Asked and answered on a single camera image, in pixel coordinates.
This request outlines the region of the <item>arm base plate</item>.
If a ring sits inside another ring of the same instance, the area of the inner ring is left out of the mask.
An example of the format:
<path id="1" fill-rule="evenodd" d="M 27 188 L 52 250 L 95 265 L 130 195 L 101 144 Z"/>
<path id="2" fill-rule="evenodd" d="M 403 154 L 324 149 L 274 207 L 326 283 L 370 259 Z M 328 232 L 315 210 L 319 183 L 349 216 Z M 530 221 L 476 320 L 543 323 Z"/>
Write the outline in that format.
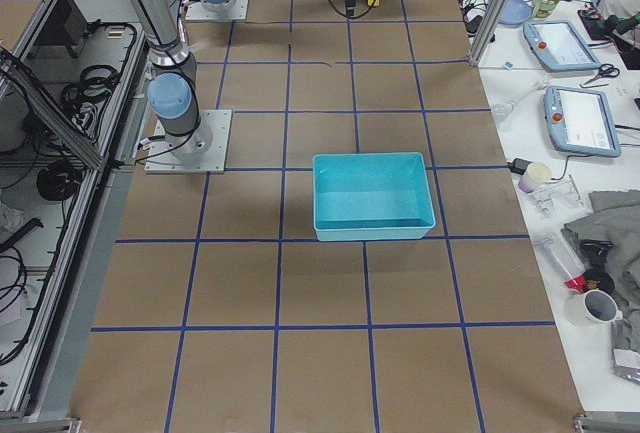
<path id="1" fill-rule="evenodd" d="M 245 21 L 249 0 L 227 0 L 208 2 L 207 0 L 187 0 L 184 19 L 191 23 Z"/>
<path id="2" fill-rule="evenodd" d="M 200 125 L 185 138 L 171 135 L 150 145 L 151 159 L 144 170 L 150 174 L 223 173 L 231 130 L 230 109 L 200 111 Z"/>

